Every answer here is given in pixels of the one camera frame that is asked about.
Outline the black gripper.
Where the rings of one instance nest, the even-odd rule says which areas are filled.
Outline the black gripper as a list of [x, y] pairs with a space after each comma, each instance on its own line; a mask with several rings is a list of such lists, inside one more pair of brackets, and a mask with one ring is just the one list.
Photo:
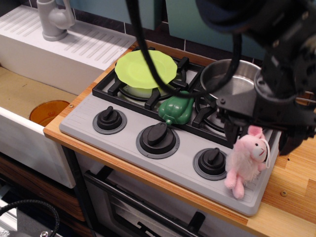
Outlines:
[[224, 122], [227, 141], [234, 145], [247, 124], [282, 131], [279, 154], [298, 148], [308, 135], [316, 133], [316, 114], [312, 108], [293, 100], [270, 101], [256, 91], [221, 96], [216, 101]]

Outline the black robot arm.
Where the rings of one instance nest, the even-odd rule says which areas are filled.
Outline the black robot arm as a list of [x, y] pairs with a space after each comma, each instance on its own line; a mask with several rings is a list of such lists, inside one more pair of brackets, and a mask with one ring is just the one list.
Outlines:
[[316, 6], [311, 0], [198, 0], [202, 20], [214, 30], [247, 35], [266, 53], [254, 88], [217, 99], [230, 143], [249, 124], [281, 132], [280, 155], [316, 133], [315, 105], [296, 98], [316, 91]]

